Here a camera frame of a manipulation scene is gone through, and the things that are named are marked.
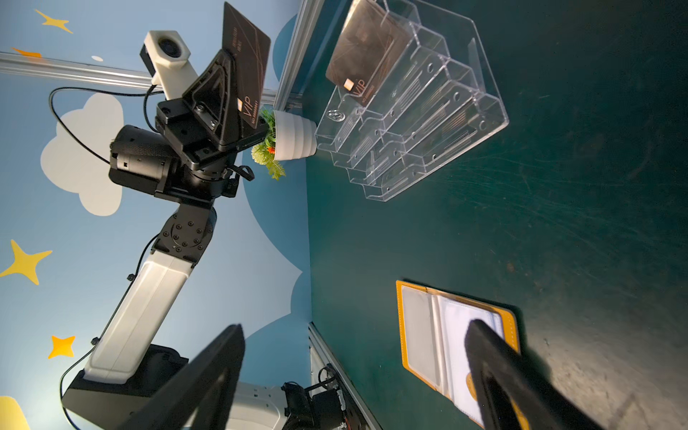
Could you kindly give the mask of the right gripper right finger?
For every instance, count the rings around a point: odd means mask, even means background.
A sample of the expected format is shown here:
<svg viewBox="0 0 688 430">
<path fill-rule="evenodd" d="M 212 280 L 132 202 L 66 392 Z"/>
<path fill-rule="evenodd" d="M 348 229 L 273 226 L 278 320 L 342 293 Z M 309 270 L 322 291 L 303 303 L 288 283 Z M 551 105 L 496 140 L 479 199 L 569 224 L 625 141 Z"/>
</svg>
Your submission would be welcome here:
<svg viewBox="0 0 688 430">
<path fill-rule="evenodd" d="M 600 428 L 484 322 L 470 322 L 465 348 L 485 429 L 519 429 L 517 411 L 532 429 Z"/>
</svg>

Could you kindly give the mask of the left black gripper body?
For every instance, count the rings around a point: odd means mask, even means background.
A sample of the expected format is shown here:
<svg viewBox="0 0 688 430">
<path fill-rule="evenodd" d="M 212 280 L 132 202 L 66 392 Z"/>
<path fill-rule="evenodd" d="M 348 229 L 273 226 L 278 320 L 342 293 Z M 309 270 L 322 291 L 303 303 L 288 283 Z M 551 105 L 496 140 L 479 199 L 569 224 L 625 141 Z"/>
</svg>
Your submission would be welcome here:
<svg viewBox="0 0 688 430">
<path fill-rule="evenodd" d="M 220 197 L 236 196 L 241 179 L 254 180 L 237 155 L 262 143 L 268 133 L 264 119 L 244 127 L 237 119 L 229 129 L 238 139 L 219 149 L 208 131 L 181 100 L 158 105 L 156 133 L 124 126 L 110 145 L 109 179 L 120 186 L 156 198 L 198 207 L 211 207 Z"/>
</svg>

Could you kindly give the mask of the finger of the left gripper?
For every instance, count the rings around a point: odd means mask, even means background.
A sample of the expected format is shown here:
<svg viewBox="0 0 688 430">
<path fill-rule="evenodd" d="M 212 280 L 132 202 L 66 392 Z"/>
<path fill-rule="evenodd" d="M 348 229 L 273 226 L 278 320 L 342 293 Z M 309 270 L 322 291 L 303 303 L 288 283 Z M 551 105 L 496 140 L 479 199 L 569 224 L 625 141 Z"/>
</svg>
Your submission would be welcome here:
<svg viewBox="0 0 688 430">
<path fill-rule="evenodd" d="M 231 145 L 236 141 L 236 74 L 234 58 L 227 50 L 219 50 L 184 92 L 183 100 L 216 145 Z"/>
</svg>

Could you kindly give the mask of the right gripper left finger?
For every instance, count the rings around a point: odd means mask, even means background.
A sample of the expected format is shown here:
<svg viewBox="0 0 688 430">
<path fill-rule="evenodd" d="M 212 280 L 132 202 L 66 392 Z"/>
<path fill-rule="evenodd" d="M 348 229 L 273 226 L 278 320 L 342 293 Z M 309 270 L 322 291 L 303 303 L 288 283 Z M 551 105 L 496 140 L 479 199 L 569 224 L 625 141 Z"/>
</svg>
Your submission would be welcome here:
<svg viewBox="0 0 688 430">
<path fill-rule="evenodd" d="M 244 355 L 242 326 L 228 326 L 120 427 L 182 429 L 191 422 L 193 429 L 224 429 Z"/>
</svg>

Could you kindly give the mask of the yellow leather card holder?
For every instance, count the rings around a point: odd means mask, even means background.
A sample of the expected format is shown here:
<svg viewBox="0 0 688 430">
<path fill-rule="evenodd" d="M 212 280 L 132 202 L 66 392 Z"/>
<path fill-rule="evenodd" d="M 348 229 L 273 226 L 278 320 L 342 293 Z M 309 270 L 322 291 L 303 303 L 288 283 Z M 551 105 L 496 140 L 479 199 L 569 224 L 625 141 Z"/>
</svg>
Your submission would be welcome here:
<svg viewBox="0 0 688 430">
<path fill-rule="evenodd" d="M 501 306 L 491 305 L 476 299 L 462 297 L 435 288 L 425 287 L 408 281 L 396 282 L 398 320 L 401 339 L 401 360 L 403 349 L 403 324 L 400 288 L 402 285 L 426 291 L 433 297 L 435 310 L 435 333 L 440 349 L 440 360 L 444 370 L 444 392 L 454 406 L 479 426 L 483 426 L 478 406 L 478 397 L 465 348 L 469 323 L 480 320 L 490 327 L 516 352 L 521 351 L 520 337 L 515 314 Z"/>
</svg>

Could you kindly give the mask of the clear plastic organizer tray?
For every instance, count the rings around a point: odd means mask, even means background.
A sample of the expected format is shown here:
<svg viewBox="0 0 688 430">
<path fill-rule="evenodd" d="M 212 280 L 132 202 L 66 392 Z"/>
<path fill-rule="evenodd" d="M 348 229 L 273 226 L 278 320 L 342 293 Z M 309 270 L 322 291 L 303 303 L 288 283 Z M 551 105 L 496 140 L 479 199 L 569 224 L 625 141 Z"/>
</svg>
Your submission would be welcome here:
<svg viewBox="0 0 688 430">
<path fill-rule="evenodd" d="M 386 202 L 507 127 L 474 21 L 425 1 L 375 1 L 410 43 L 370 104 L 334 85 L 318 148 L 365 196 Z"/>
</svg>

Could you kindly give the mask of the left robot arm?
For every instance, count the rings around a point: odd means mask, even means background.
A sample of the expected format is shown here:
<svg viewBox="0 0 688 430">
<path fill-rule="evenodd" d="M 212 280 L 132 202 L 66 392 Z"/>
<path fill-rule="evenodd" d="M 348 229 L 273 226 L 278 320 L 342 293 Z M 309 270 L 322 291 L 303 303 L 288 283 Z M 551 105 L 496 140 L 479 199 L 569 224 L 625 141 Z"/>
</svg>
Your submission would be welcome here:
<svg viewBox="0 0 688 430">
<path fill-rule="evenodd" d="M 185 365 L 153 340 L 211 242 L 216 200 L 254 179 L 236 156 L 269 131 L 258 112 L 266 63 L 261 53 L 222 48 L 199 77 L 184 79 L 158 105 L 153 130 L 127 125 L 111 143 L 111 181 L 175 202 L 177 210 L 145 247 L 127 291 L 82 357 L 82 371 L 61 385 L 68 419 L 120 426 Z"/>
</svg>

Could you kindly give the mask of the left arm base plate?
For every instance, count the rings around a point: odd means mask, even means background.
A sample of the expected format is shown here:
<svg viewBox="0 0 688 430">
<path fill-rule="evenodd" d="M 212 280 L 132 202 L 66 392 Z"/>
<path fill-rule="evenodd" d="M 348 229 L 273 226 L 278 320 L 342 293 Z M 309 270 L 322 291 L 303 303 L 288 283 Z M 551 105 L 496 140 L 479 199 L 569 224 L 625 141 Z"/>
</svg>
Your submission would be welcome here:
<svg viewBox="0 0 688 430">
<path fill-rule="evenodd" d="M 309 387 L 284 383 L 281 390 L 286 395 L 287 421 L 283 429 L 349 429 L 340 383 L 340 374 L 332 364 L 323 367 L 318 383 Z"/>
</svg>

